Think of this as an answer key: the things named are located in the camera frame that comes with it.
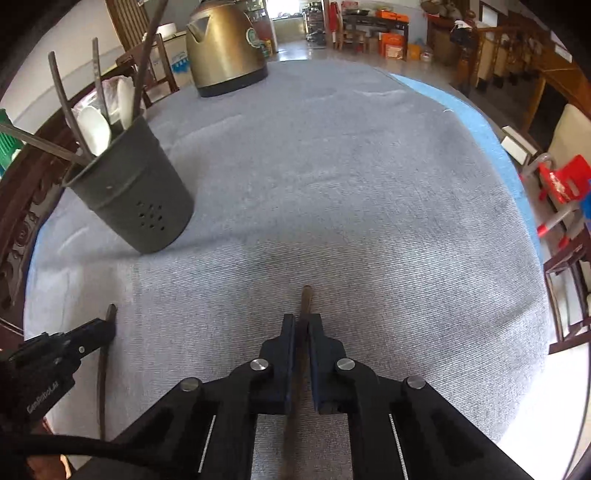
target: red chair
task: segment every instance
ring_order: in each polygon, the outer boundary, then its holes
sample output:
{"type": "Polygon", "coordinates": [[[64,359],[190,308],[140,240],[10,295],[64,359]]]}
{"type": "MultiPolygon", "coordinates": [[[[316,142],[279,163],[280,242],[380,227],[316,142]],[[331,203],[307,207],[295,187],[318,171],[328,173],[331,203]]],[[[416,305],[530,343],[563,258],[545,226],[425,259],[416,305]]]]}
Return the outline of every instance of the red chair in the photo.
{"type": "MultiPolygon", "coordinates": [[[[580,200],[591,192],[591,167],[582,155],[577,155],[560,170],[550,170],[540,163],[540,177],[560,203],[580,200]]],[[[548,190],[542,188],[540,200],[545,200],[548,190]]]]}
{"type": "Polygon", "coordinates": [[[591,192],[591,167],[582,155],[577,155],[560,170],[551,170],[543,161],[540,162],[539,169],[540,178],[545,184],[540,192],[540,200],[546,199],[548,188],[560,203],[567,205],[538,227],[538,237],[542,238],[570,212],[574,212],[571,226],[558,243],[558,248],[562,249],[569,243],[570,234],[577,232],[584,223],[578,200],[591,192]]]}

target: wooden chopstick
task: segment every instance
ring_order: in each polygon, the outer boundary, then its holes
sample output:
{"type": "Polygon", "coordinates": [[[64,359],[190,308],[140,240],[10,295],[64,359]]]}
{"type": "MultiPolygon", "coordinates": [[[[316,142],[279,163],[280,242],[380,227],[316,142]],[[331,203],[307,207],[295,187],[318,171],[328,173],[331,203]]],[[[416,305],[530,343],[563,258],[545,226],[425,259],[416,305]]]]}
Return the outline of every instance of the wooden chopstick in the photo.
{"type": "Polygon", "coordinates": [[[72,163],[78,163],[78,165],[81,165],[83,167],[86,167],[88,165],[88,163],[85,163],[84,158],[79,157],[75,153],[72,153],[71,151],[66,150],[63,147],[60,147],[55,143],[45,140],[44,138],[30,134],[29,132],[25,132],[20,128],[8,124],[3,124],[2,122],[0,122],[0,132],[6,133],[8,135],[11,135],[12,137],[23,140],[24,142],[31,144],[33,147],[37,147],[47,153],[50,153],[51,155],[55,155],[56,157],[61,158],[62,160],[66,160],[72,163]]]}
{"type": "Polygon", "coordinates": [[[61,83],[60,71],[57,68],[56,52],[54,52],[54,51],[49,52],[48,58],[49,58],[49,69],[51,70],[51,76],[53,78],[53,85],[56,87],[57,97],[60,99],[61,110],[63,111],[64,116],[66,117],[66,120],[68,122],[68,125],[70,126],[70,129],[72,129],[72,133],[74,134],[74,138],[76,139],[76,141],[80,145],[80,148],[82,149],[82,153],[83,153],[85,160],[87,161],[87,163],[90,163],[95,156],[90,152],[90,149],[88,148],[86,140],[84,140],[82,132],[80,131],[80,127],[78,126],[78,122],[76,122],[76,119],[74,118],[74,114],[72,113],[72,109],[70,109],[70,107],[68,106],[68,99],[66,97],[66,92],[64,90],[64,86],[61,83]]]}
{"type": "Polygon", "coordinates": [[[96,97],[99,101],[100,112],[105,117],[105,120],[107,120],[109,127],[111,127],[107,102],[105,101],[105,91],[103,90],[103,82],[100,79],[99,39],[96,37],[92,39],[92,69],[95,74],[96,97]]]}
{"type": "Polygon", "coordinates": [[[142,96],[142,90],[144,89],[144,79],[146,77],[146,71],[148,70],[148,62],[150,61],[150,51],[152,50],[152,44],[154,43],[154,36],[156,30],[160,25],[160,20],[164,14],[164,9],[168,4],[168,0],[160,0],[156,6],[154,16],[148,26],[148,32],[146,33],[146,39],[144,41],[144,47],[142,48],[142,55],[139,58],[138,73],[135,76],[135,90],[134,90],[134,102],[131,113],[132,121],[135,120],[139,115],[139,100],[142,96]]]}

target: orange box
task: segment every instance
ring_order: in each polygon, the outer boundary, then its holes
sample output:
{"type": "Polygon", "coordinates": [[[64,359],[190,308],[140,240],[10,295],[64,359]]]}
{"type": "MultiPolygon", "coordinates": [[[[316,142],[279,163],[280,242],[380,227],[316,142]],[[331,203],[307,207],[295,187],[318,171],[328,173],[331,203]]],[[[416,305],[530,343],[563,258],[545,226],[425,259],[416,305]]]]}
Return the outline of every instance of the orange box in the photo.
{"type": "Polygon", "coordinates": [[[397,20],[398,14],[396,12],[389,12],[388,10],[378,10],[377,17],[387,18],[388,20],[397,20]]]}
{"type": "Polygon", "coordinates": [[[401,22],[408,23],[408,15],[397,14],[396,12],[390,12],[388,10],[376,10],[376,17],[386,18],[388,20],[400,20],[401,22]]]}
{"type": "Polygon", "coordinates": [[[379,44],[379,53],[381,56],[386,55],[387,45],[392,45],[393,47],[403,47],[404,35],[399,35],[397,33],[382,33],[379,44]]]}

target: black cable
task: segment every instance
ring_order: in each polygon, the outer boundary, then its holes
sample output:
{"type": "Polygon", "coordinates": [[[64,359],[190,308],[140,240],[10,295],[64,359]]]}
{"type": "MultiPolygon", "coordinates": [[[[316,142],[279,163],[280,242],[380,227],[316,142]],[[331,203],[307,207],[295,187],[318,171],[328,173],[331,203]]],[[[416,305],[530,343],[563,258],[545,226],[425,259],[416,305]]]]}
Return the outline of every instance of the black cable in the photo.
{"type": "Polygon", "coordinates": [[[131,463],[173,477],[194,477],[174,463],[159,459],[154,452],[134,450],[119,443],[74,435],[6,434],[5,440],[14,453],[22,456],[85,455],[131,463]]]}

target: utensil holder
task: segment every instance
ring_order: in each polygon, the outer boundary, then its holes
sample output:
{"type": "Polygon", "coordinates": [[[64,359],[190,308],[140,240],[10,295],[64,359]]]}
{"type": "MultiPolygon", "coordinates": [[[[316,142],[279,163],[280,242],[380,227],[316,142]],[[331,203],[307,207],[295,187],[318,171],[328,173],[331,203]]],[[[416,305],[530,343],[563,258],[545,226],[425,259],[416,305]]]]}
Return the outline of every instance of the utensil holder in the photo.
{"type": "Polygon", "coordinates": [[[63,184],[142,254],[174,242],[193,214],[193,198],[141,116],[63,184]]]}

